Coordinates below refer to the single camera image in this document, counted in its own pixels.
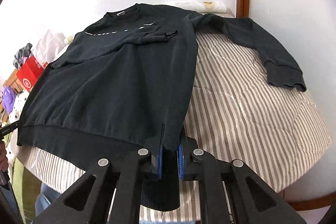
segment purple cloth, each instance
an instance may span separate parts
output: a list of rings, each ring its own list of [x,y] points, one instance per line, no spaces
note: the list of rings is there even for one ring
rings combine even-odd
[[[3,106],[7,113],[11,113],[13,110],[16,94],[10,86],[5,86],[3,89]]]

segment person's hand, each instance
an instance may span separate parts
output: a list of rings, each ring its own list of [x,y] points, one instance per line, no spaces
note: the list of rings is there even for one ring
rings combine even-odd
[[[3,141],[0,141],[0,170],[7,171],[8,169],[8,158],[6,157],[7,151],[6,146]]]

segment pile of clothes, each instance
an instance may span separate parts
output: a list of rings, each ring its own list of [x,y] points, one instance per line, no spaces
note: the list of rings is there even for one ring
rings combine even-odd
[[[27,61],[29,57],[31,57],[33,54],[31,52],[32,44],[27,43],[26,46],[22,47],[17,51],[17,53],[14,55],[13,65],[18,70],[23,66],[23,64]]]
[[[17,51],[14,55],[13,65],[19,70],[26,60],[33,55],[45,68],[69,42],[71,41],[66,40],[63,33],[53,34],[50,30],[47,30],[36,44],[27,43],[26,46]]]

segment metal screw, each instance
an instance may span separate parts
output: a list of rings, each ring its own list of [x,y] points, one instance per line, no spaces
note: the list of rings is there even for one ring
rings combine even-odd
[[[204,151],[203,151],[202,149],[196,148],[196,149],[194,150],[194,154],[195,154],[196,156],[202,156],[202,155],[204,154]]]
[[[108,159],[100,159],[100,160],[98,161],[98,165],[99,165],[99,166],[106,166],[108,163],[109,163],[109,160],[108,160]]]
[[[145,156],[145,155],[148,154],[148,150],[146,148],[141,148],[141,149],[138,150],[138,154],[140,156]]]
[[[242,167],[244,165],[244,163],[241,160],[234,160],[233,165],[235,167]]]

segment striped mattress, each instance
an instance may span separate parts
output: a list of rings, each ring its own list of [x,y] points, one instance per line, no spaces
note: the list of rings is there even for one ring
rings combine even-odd
[[[223,34],[204,29],[197,33],[197,42],[194,88],[184,120],[187,136],[220,160],[243,160],[276,192],[288,187],[331,144],[309,92],[268,85],[257,52]],[[17,147],[16,154],[30,172],[60,193],[84,173],[36,147]],[[140,219],[199,220],[197,182],[180,182],[180,203],[171,212],[141,206]]]

